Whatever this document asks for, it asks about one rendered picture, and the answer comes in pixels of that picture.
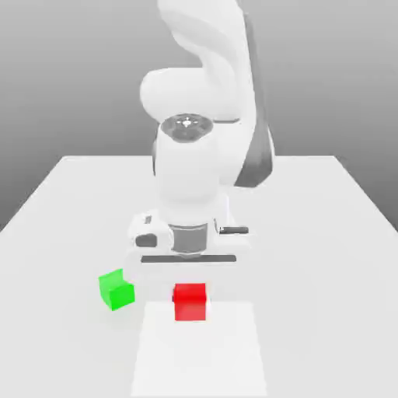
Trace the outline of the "small green cube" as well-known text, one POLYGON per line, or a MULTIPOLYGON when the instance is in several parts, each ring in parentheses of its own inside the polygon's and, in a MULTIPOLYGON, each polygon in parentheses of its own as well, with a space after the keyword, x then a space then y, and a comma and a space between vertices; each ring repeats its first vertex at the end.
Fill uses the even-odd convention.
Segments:
POLYGON ((124 280, 122 269, 99 276, 99 292, 111 311, 135 302, 134 285, 124 280))

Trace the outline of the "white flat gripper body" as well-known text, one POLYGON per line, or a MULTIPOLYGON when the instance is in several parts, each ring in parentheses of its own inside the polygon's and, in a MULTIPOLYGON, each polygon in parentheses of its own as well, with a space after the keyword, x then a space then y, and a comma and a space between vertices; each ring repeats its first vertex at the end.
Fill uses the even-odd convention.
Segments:
POLYGON ((123 277, 135 285, 150 282, 218 284, 241 276, 249 258, 249 250, 211 251, 190 257, 158 250, 131 250, 124 260, 123 277))

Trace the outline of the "small red cube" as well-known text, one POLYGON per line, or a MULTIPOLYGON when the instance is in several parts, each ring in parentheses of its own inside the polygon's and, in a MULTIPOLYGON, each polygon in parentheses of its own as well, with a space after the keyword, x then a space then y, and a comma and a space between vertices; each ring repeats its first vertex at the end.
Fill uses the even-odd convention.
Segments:
POLYGON ((175 321, 205 321, 207 292, 205 283, 175 284, 172 300, 175 321))

